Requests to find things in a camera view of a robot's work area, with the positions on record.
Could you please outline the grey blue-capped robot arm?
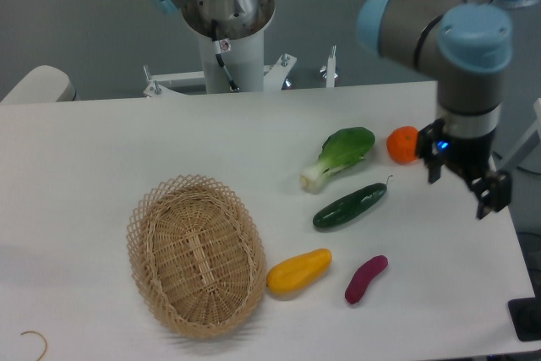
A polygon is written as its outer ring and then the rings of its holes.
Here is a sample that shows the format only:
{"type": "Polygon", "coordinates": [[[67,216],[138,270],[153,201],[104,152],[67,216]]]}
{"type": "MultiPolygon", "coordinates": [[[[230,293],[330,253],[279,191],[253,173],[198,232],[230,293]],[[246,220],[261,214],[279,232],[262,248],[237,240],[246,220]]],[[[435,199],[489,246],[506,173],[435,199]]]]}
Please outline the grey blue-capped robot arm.
{"type": "MultiPolygon", "coordinates": [[[[286,72],[265,68],[263,34],[275,0],[151,0],[180,13],[197,35],[210,93],[279,91],[286,72]]],[[[429,181],[446,167],[478,200],[478,217],[511,201],[511,177],[489,166],[500,118],[502,75],[511,60],[512,25],[494,0],[367,0],[359,42],[437,83],[437,113],[421,130],[416,154],[429,181]]]]}

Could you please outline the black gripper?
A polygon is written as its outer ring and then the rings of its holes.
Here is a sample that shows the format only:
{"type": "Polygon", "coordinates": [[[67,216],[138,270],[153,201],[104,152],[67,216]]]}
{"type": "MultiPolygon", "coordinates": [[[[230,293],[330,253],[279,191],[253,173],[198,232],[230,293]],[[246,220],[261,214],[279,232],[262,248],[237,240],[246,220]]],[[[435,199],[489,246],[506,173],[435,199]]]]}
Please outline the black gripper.
{"type": "Polygon", "coordinates": [[[437,182],[441,168],[447,167],[472,188],[478,201],[479,220],[506,208],[511,203],[511,175],[489,169],[495,130],[481,137],[459,138],[444,129],[444,119],[438,118],[418,132],[416,154],[428,170],[429,184],[437,182]]]}

